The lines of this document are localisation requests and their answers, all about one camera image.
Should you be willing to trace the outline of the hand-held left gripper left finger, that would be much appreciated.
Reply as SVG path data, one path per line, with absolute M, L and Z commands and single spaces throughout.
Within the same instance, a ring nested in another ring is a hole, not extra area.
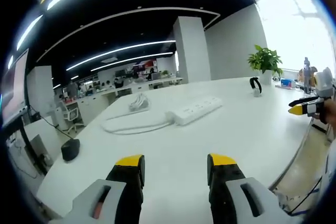
M 139 223 L 143 203 L 145 157 L 117 161 L 106 179 L 98 179 L 72 202 L 56 223 Z

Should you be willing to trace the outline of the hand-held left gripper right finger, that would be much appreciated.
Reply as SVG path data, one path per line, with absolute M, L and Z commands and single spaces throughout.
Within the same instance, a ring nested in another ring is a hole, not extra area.
M 213 223 L 282 223 L 277 197 L 234 159 L 208 154 L 207 180 Z

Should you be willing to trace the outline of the person's right hand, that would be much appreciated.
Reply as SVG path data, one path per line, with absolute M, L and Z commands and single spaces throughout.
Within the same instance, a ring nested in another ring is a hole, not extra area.
M 333 128 L 335 128 L 335 114 L 335 101 L 328 99 L 324 102 L 324 112 L 315 114 L 313 117 L 321 122 L 330 124 Z

